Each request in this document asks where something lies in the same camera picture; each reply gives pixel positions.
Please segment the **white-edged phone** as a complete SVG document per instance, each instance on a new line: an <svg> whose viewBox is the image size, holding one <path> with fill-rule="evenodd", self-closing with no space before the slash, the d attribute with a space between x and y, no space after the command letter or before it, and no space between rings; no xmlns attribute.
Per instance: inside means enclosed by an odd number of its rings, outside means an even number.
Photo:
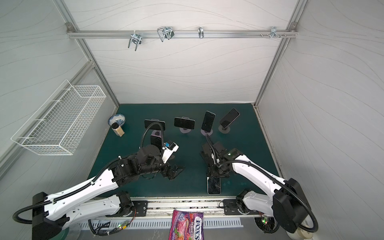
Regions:
<svg viewBox="0 0 384 240"><path fill-rule="evenodd" d="M221 194L221 178L207 177L207 192L209 195Z"/></svg>

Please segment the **purple phone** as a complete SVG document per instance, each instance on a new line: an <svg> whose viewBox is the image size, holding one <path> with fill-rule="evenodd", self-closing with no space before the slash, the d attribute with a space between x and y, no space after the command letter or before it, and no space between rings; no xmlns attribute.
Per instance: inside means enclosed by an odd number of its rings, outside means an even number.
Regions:
<svg viewBox="0 0 384 240"><path fill-rule="evenodd" d="M151 145L156 146L160 150L163 147L163 138L162 138L162 135L160 133L158 133L158 132L156 132L154 134L151 134L150 142L151 142Z"/></svg>

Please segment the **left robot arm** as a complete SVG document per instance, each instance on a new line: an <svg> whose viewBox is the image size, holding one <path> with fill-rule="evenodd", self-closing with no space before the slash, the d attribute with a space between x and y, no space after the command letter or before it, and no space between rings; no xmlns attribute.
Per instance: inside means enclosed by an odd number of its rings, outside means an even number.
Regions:
<svg viewBox="0 0 384 240"><path fill-rule="evenodd" d="M55 194L41 192L34 195L32 205L17 210L13 220L32 225L34 240L49 240L85 220L135 215L137 207L128 192L120 191L99 200L96 197L135 182L143 175L161 173L173 180L184 170L168 162L174 158L179 146L172 141L161 141L161 145L160 148L140 145L137 153L109 162L89 180Z"/></svg>

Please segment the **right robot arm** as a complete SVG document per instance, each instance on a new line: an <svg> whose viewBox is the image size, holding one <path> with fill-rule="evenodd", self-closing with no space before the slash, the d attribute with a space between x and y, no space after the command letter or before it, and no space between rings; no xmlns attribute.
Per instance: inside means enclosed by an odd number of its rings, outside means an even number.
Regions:
<svg viewBox="0 0 384 240"><path fill-rule="evenodd" d="M291 234L298 229L308 233L318 231L318 220L295 179L278 177L255 164L238 149L227 150L221 143L213 143L209 135L205 138L207 142L200 154L208 168L209 194L219 192L221 179L233 174L241 175L264 192L260 195L252 190L243 190L236 196L240 214L259 213L256 224L262 232L273 234L279 228Z"/></svg>

